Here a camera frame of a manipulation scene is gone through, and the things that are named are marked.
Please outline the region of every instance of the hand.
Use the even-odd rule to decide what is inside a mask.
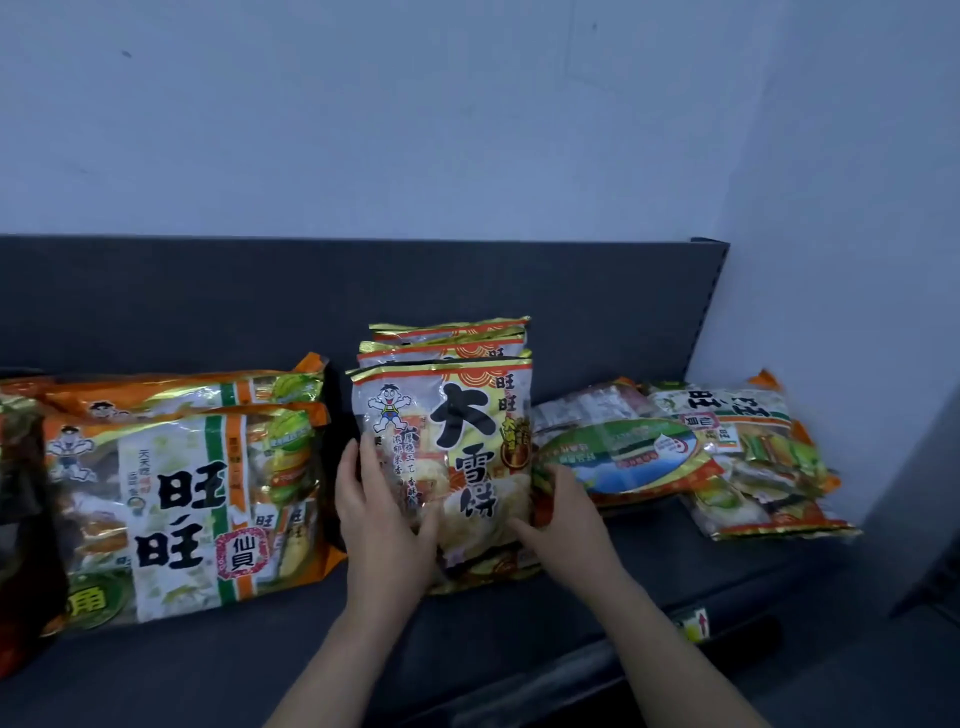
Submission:
[[[537,530],[519,519],[510,527],[556,581],[587,605],[631,579],[613,549],[607,527],[570,468],[548,465],[553,476],[553,520]]]
[[[359,446],[363,485],[356,479],[357,450],[357,441],[350,440],[337,468],[337,515],[349,556],[345,614],[363,627],[399,633],[430,586],[442,511],[427,506],[414,534],[380,470],[369,432]]]

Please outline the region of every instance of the pink label with chinese characters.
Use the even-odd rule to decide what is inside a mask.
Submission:
[[[257,573],[269,559],[267,532],[262,528],[239,528],[217,537],[217,574],[221,579]]]

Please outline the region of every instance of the forearm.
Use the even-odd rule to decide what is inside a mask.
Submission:
[[[265,728],[360,725],[402,624],[364,624],[345,611]]]
[[[651,728],[767,725],[626,571],[588,604]]]

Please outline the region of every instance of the stack of snack bags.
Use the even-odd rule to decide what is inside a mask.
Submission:
[[[780,384],[763,371],[745,386],[682,382],[643,391],[664,414],[706,437],[723,472],[687,499],[694,521],[714,540],[745,536],[849,536],[824,498],[840,485],[804,426],[791,419]]]
[[[414,527],[441,500],[434,593],[536,569],[509,518],[537,522],[530,487],[529,318],[427,328],[373,324],[350,372],[353,412]]]
[[[598,384],[533,409],[534,484],[543,466],[573,469],[599,507],[710,487],[722,472],[700,432],[664,417],[629,379]]]
[[[319,581],[324,363],[293,372],[139,376],[41,397],[70,586],[69,625],[211,609]]]
[[[66,599],[35,399],[48,381],[0,380],[0,678],[38,653]]]

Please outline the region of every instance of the person's right hand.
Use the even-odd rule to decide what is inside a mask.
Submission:
[[[630,575],[573,471],[563,466],[547,470],[553,476],[553,520],[543,530],[519,519],[510,519],[510,527],[537,553],[547,573],[589,605]]]

